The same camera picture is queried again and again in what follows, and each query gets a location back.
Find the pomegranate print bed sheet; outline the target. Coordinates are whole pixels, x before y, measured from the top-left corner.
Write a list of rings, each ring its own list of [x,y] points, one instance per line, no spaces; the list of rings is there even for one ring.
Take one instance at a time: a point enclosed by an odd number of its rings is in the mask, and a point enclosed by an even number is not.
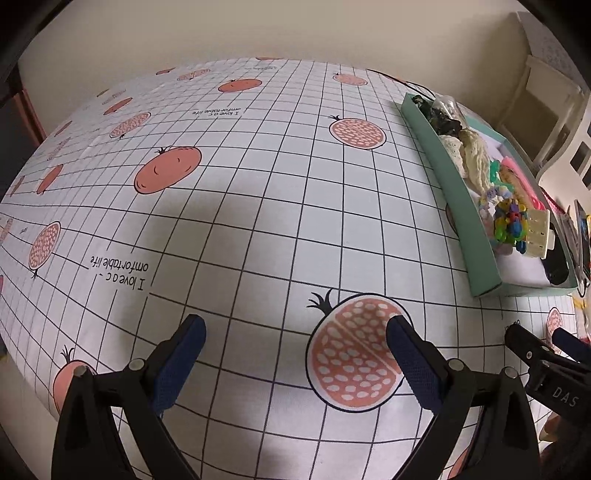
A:
[[[195,313],[204,350],[163,420],[200,477],[389,479],[431,414],[374,315],[308,366],[329,327],[312,299],[386,296],[489,373],[527,371],[511,323],[575,330],[568,296],[472,296],[404,95],[359,68],[232,59],[111,87],[61,121],[1,202],[1,333],[33,430],[76,364],[119,370]]]

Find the green plastic toy figure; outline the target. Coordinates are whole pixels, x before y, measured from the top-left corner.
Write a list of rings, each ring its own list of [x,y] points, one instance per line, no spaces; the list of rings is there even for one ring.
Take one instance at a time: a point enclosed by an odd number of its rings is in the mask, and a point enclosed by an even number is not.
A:
[[[496,159],[489,161],[489,181],[494,185],[500,185],[502,180],[500,178],[501,162]]]

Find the snack packet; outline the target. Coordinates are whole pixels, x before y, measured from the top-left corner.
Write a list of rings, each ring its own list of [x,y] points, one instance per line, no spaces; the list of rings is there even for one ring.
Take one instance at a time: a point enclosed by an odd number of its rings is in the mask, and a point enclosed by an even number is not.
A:
[[[510,168],[502,165],[500,167],[499,176],[503,183],[508,184],[512,187],[515,194],[526,194],[524,184],[521,182],[517,174]]]

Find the black skeleton hand toy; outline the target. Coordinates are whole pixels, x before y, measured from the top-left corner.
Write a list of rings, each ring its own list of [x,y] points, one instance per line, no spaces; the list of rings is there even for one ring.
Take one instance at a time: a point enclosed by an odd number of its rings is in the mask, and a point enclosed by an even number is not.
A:
[[[458,138],[460,132],[468,128],[466,119],[464,122],[459,122],[449,118],[444,113],[432,107],[434,100],[425,98],[422,95],[415,95],[412,97],[412,101],[423,113],[438,135],[448,135]]]

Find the cream knitted cloth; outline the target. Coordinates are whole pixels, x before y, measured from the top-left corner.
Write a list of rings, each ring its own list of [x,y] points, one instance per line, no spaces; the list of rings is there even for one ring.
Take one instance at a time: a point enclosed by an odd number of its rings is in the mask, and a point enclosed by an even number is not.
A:
[[[484,195],[492,183],[490,158],[481,136],[468,128],[462,129],[458,136],[440,135],[439,138],[460,176],[468,180],[476,192]]]

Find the green tray box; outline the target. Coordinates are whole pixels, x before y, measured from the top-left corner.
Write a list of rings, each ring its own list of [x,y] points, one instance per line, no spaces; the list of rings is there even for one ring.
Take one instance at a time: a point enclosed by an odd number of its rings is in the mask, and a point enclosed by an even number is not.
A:
[[[471,294],[475,297],[558,296],[573,292],[577,286],[574,263],[555,217],[551,218],[551,225],[556,235],[555,245],[562,247],[568,262],[567,285],[552,286],[546,277],[542,260],[519,253],[506,256],[503,262],[508,267],[503,271],[499,269],[501,263],[490,244],[474,197],[436,131],[412,101],[412,97],[411,94],[405,96],[401,112],[418,137],[450,207],[468,272]]]

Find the bag of cotton swabs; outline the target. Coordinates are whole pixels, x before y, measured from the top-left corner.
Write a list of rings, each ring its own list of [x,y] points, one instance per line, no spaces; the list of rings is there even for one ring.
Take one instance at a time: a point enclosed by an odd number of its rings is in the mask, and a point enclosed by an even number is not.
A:
[[[435,100],[433,101],[432,107],[444,113],[451,119],[457,120],[459,122],[465,121],[465,117],[459,105],[452,96],[437,94],[435,96]]]

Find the cream perforated plastic piece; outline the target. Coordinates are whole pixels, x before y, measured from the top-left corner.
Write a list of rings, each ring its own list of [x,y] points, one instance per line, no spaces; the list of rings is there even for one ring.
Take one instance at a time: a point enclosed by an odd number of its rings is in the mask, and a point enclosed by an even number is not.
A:
[[[551,215],[548,210],[528,211],[526,232],[526,256],[545,259],[555,246],[555,233],[551,229]]]

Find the multicolour block cube toy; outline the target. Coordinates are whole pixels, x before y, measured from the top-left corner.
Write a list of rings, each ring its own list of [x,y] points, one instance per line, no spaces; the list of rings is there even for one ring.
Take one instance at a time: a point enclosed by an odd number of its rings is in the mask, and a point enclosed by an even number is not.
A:
[[[493,234],[499,247],[527,251],[528,210],[515,199],[502,200],[495,207]]]

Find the white wooden shelf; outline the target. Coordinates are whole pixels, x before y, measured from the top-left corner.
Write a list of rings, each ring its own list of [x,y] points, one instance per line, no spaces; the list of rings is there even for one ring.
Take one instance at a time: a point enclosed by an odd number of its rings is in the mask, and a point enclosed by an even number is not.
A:
[[[497,124],[559,204],[590,208],[590,86],[552,32],[515,13],[529,46],[522,77]]]

